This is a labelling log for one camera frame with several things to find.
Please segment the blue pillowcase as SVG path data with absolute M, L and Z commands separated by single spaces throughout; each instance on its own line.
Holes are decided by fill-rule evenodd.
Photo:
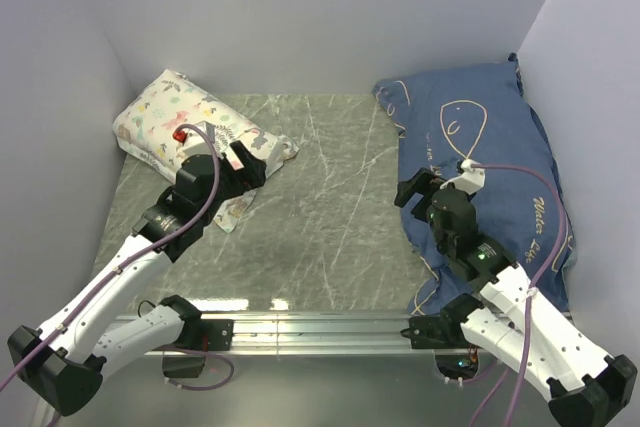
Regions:
M 485 184 L 472 201 L 480 231 L 528 275 L 548 261 L 537 287 L 568 311 L 564 273 L 576 261 L 575 238 L 571 228 L 558 231 L 559 169 L 544 126 L 524 98 L 517 55 L 381 80 L 373 95 L 398 133 L 399 180 L 421 168 L 449 180 L 465 159 L 484 165 Z

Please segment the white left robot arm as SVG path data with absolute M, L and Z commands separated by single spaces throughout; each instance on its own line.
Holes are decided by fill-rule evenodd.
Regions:
M 81 410 L 101 384 L 146 352 L 163 346 L 207 350 L 214 335 L 202 313 L 172 295 L 119 328 L 119 311 L 204 233 L 221 205 L 264 185 L 266 164 L 239 141 L 226 155 L 188 157 L 156 203 L 134 225 L 105 268 L 38 328 L 18 327 L 8 349 L 18 377 L 62 416 Z

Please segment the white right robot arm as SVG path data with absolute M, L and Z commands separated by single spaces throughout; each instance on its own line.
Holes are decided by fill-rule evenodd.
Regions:
M 472 289 L 436 316 L 410 318 L 401 334 L 415 349 L 484 349 L 517 373 L 514 399 L 529 383 L 559 425 L 605 426 L 629 404 L 638 369 L 588 339 L 538 289 L 538 279 L 481 232 L 471 200 L 486 169 L 466 160 L 450 180 L 422 168 L 399 182 L 395 205 L 421 197 L 412 215 L 429 225 L 439 253 Z

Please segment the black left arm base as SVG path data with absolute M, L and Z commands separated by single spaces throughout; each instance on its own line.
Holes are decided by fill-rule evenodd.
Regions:
M 233 362 L 223 355 L 231 348 L 234 321 L 231 319 L 208 319 L 188 322 L 177 341 L 164 345 L 159 351 L 164 354 L 162 373 L 167 384 L 186 391 L 204 392 L 221 388 L 234 376 Z M 205 371 L 208 360 L 216 360 L 228 370 L 225 377 L 212 385 L 187 385 L 183 379 L 196 379 Z

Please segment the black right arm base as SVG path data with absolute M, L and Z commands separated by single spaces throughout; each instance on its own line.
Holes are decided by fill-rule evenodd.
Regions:
M 414 316 L 400 331 L 413 350 L 432 350 L 437 372 L 443 378 L 471 380 L 478 374 L 477 348 L 461 330 L 440 316 Z

